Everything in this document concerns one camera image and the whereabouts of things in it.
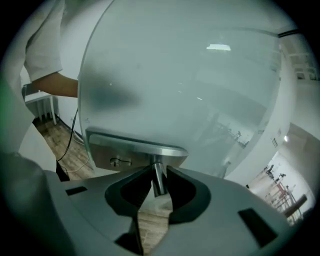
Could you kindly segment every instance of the black slot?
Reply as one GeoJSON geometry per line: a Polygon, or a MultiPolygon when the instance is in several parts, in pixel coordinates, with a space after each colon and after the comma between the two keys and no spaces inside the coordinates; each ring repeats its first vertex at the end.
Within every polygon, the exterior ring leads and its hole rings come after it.
{"type": "Polygon", "coordinates": [[[78,194],[78,193],[81,193],[86,190],[88,190],[88,189],[86,189],[84,186],[78,186],[75,188],[67,189],[65,192],[68,196],[71,196],[71,195],[78,194]]]}
{"type": "Polygon", "coordinates": [[[277,234],[252,208],[241,210],[238,214],[260,247],[264,247],[277,237],[277,234]]]}

